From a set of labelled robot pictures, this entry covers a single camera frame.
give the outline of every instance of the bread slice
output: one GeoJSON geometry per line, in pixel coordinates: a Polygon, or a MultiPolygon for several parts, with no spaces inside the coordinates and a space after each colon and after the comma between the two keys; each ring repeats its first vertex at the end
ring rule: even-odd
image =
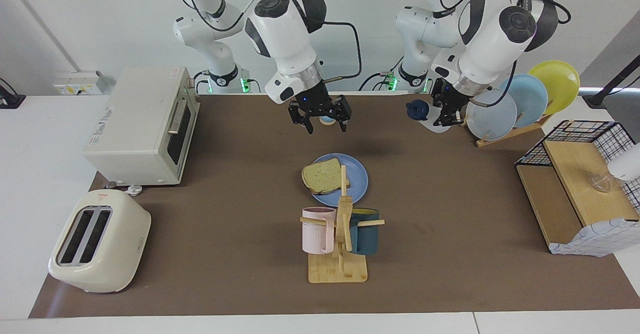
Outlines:
{"type": "Polygon", "coordinates": [[[318,161],[302,168],[302,181],[313,194],[327,194],[342,185],[340,161],[332,158],[318,161]]]}

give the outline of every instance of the teal mug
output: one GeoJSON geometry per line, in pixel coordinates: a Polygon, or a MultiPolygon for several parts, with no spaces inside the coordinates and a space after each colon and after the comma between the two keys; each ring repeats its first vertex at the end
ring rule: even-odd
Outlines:
{"type": "Polygon", "coordinates": [[[350,253],[358,255],[374,255],[378,251],[379,225],[358,226],[359,222],[378,220],[380,213],[376,209],[354,208],[351,212],[349,230],[351,234],[350,253]]]}

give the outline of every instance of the label sticker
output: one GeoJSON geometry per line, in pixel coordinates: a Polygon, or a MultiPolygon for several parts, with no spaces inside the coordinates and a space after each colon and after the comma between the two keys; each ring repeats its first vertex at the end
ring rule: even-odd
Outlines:
{"type": "Polygon", "coordinates": [[[93,131],[94,136],[99,136],[105,132],[105,127],[107,126],[107,122],[100,121],[98,125],[96,125],[95,130],[93,131]]]}
{"type": "Polygon", "coordinates": [[[100,135],[94,135],[91,137],[91,140],[89,140],[89,145],[96,146],[98,145],[99,141],[100,141],[100,135]]]}
{"type": "Polygon", "coordinates": [[[112,115],[114,115],[114,107],[113,106],[107,106],[106,109],[104,109],[102,116],[100,117],[100,120],[102,122],[105,122],[107,120],[109,120],[112,115]]]}
{"type": "Polygon", "coordinates": [[[169,75],[169,79],[176,79],[178,78],[178,72],[180,72],[180,68],[179,67],[174,67],[171,70],[171,75],[169,75]]]}

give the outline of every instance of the black wire basket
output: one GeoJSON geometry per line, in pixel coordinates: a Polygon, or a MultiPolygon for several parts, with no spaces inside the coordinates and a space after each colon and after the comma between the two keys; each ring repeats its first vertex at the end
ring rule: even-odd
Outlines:
{"type": "MultiPolygon", "coordinates": [[[[636,144],[619,122],[565,120],[516,161],[516,166],[552,166],[544,141],[594,143],[607,163],[636,144]]],[[[640,177],[622,183],[622,190],[640,214],[640,177]]]]}

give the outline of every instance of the brown table mat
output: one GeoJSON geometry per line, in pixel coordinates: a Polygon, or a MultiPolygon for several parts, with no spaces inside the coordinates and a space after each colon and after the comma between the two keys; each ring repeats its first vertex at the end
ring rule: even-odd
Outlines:
{"type": "Polygon", "coordinates": [[[514,168],[541,131],[479,149],[464,127],[407,118],[411,99],[349,97],[346,133],[308,135],[267,97],[204,97],[182,183],[135,197],[152,222],[132,283],[48,276],[30,318],[640,308],[613,255],[549,253],[514,168]],[[387,221],[362,284],[307,281],[298,218],[319,203],[300,171],[333,152],[366,167],[356,206],[387,221]]]}

